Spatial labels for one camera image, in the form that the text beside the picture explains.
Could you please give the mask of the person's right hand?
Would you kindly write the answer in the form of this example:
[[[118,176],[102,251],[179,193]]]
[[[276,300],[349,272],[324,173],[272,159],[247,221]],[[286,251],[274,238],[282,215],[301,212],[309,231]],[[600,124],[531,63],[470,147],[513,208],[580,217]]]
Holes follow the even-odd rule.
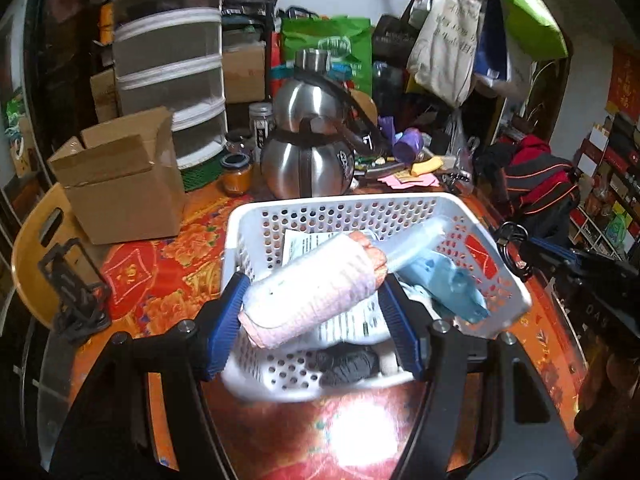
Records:
[[[639,359],[618,356],[599,336],[582,338],[588,372],[579,389],[576,458],[585,469],[639,407]]]

